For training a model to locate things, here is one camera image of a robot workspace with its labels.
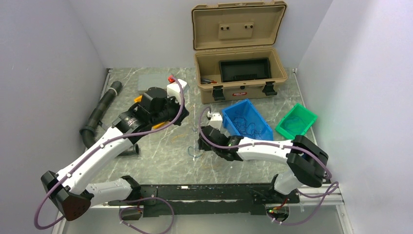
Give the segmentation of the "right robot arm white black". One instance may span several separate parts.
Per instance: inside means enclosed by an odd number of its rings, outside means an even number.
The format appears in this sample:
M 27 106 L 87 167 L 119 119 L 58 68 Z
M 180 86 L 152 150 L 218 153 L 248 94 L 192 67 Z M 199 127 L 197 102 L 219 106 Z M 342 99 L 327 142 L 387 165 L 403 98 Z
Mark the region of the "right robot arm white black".
M 200 149 L 213 151 L 227 161 L 261 160 L 287 165 L 289 169 L 275 175 L 268 189 L 274 202 L 281 202 L 303 185 L 319 188 L 331 176 L 326 168 L 328 154 L 303 135 L 285 141 L 257 140 L 225 136 L 207 125 L 200 129 L 198 144 Z

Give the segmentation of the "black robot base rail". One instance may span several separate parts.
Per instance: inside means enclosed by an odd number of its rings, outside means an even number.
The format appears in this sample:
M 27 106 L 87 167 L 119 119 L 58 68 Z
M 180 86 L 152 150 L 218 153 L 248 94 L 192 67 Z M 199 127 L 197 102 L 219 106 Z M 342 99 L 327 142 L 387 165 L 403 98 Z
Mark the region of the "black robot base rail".
M 176 215 L 238 214 L 265 215 L 268 211 L 286 214 L 291 208 L 304 212 L 317 206 L 329 187 L 303 186 L 287 198 L 270 194 L 269 183 L 141 185 L 141 194 L 128 203 L 115 199 L 99 204 L 99 208 L 123 208 L 138 205 L 144 217 Z

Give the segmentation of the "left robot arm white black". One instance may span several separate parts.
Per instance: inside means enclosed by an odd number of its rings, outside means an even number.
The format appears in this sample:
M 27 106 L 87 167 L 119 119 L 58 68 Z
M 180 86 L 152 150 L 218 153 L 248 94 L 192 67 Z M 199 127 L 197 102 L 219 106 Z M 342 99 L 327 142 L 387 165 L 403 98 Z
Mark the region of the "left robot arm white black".
M 129 110 L 121 113 L 104 135 L 83 155 L 57 173 L 47 171 L 41 181 L 48 198 L 68 221 L 81 217 L 90 207 L 115 200 L 135 204 L 141 186 L 130 175 L 105 183 L 91 180 L 107 163 L 154 133 L 153 126 L 169 122 L 181 125 L 189 115 L 184 88 L 172 83 L 166 89 L 149 88 Z

